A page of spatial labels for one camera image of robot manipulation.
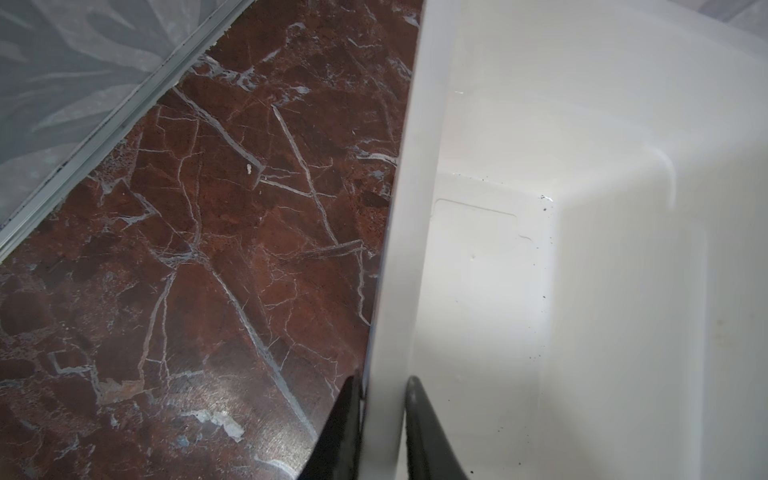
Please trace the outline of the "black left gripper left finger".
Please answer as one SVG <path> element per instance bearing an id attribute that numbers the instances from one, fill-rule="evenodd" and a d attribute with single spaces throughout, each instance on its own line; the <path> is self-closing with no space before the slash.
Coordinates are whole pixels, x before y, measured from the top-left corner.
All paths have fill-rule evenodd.
<path id="1" fill-rule="evenodd" d="M 356 371 L 346 378 L 298 480 L 357 478 L 362 401 L 362 375 Z"/>

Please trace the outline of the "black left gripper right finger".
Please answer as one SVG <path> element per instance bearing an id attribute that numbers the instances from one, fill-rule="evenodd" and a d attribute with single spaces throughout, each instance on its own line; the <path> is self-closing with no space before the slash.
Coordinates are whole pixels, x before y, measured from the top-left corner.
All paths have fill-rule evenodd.
<path id="1" fill-rule="evenodd" d="M 410 376 L 405 396 L 406 454 L 411 480 L 467 480 L 427 392 Z"/>

